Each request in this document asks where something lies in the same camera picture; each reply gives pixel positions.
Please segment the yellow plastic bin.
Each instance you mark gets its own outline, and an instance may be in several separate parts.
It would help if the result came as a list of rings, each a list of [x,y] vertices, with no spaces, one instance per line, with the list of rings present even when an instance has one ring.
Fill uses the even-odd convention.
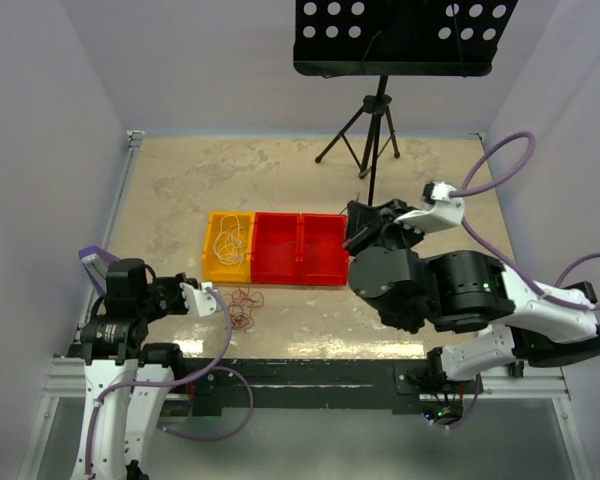
[[[212,211],[202,251],[203,276],[217,284],[251,282],[254,212]]]

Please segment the red double compartment bin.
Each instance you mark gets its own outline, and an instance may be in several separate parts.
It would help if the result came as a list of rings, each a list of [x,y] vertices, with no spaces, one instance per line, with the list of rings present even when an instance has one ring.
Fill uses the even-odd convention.
[[[347,282],[347,219],[319,213],[258,212],[252,240],[255,284],[340,287]]]

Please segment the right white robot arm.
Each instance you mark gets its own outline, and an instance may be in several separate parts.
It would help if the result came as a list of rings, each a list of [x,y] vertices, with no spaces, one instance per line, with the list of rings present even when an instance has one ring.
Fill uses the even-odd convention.
[[[438,332],[476,333],[464,345],[437,347],[408,375],[428,393],[447,393],[484,371],[524,361],[535,368],[568,366],[600,356],[600,324],[592,285],[544,286],[534,293],[501,260],[472,250],[422,258],[424,233],[415,209],[393,199],[347,205],[344,249],[348,285],[382,324],[411,334],[425,323]]]

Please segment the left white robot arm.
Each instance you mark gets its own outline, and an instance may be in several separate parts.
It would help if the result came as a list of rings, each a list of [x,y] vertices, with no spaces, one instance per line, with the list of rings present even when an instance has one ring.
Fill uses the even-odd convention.
[[[173,343],[146,344],[150,323],[189,312],[183,273],[158,277],[138,258],[106,270],[80,334],[85,405],[74,479],[145,479],[145,458],[168,392],[187,368]]]

